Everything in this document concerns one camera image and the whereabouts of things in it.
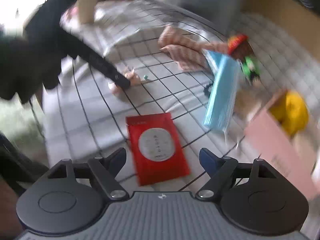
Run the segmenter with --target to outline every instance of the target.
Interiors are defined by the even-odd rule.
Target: cardboard box
[[[300,158],[291,144],[288,135],[279,122],[269,112],[270,107],[287,91],[278,92],[257,113],[244,130],[247,140],[303,195],[311,200],[320,193],[320,182],[313,182],[306,158]]]

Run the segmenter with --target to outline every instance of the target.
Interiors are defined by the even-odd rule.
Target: pink cloth
[[[228,52],[228,44],[222,42],[197,42],[179,34],[179,30],[168,25],[158,39],[160,50],[169,53],[184,72],[208,71],[209,66],[202,49]]]

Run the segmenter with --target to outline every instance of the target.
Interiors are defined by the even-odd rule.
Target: person
[[[57,79],[61,66],[53,62],[61,62],[58,51],[40,48],[28,40],[28,35],[5,35],[0,26],[1,98],[10,100],[18,93],[26,103],[48,78]],[[17,199],[0,170],[0,239],[14,239],[23,231],[15,212]]]

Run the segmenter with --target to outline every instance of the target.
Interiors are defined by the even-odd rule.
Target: red sachet
[[[170,113],[126,118],[141,186],[189,174]]]

